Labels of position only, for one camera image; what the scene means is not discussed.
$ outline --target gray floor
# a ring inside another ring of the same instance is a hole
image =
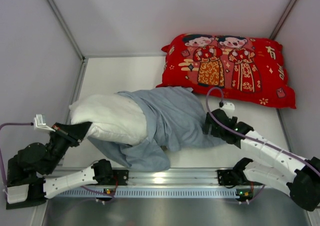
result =
[[[249,206],[223,199],[117,199],[106,205],[81,198],[54,198],[43,226],[308,226],[307,214],[284,194],[266,189]]]

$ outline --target blue-gray cloth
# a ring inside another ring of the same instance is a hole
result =
[[[170,161],[161,146],[170,151],[184,147],[207,148],[222,140],[202,133],[206,113],[192,89],[164,87],[136,92],[119,92],[133,99],[142,109],[147,122],[147,138],[139,145],[107,142],[89,138],[109,159],[139,171],[162,171]]]

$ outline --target red robe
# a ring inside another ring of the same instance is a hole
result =
[[[220,60],[222,54],[222,50],[215,46],[199,47],[194,51],[193,61],[200,62],[198,83],[218,87],[225,86],[224,66]]]
[[[228,58],[234,63],[231,87],[242,92],[260,92],[261,77],[253,61],[255,53],[246,48],[233,49],[229,52]]]

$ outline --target white table surface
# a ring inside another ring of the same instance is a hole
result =
[[[79,97],[152,89],[161,83],[164,64],[164,57],[91,58],[87,64]],[[205,96],[199,95],[199,99],[205,107]],[[254,103],[229,101],[235,104],[234,116],[237,116],[239,121],[249,124],[264,138],[283,149],[288,149],[276,109]],[[210,99],[211,110],[218,107],[218,102],[218,98]],[[248,154],[229,144],[166,153],[171,167],[232,167],[241,158],[248,157]],[[87,167],[102,158],[106,157],[85,140],[80,146],[67,151],[63,166]],[[113,167],[122,167],[113,161],[111,164]]]

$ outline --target white pillow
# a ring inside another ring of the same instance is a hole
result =
[[[92,95],[69,106],[71,124],[92,122],[86,135],[104,141],[137,145],[147,137],[147,120],[134,100]]]

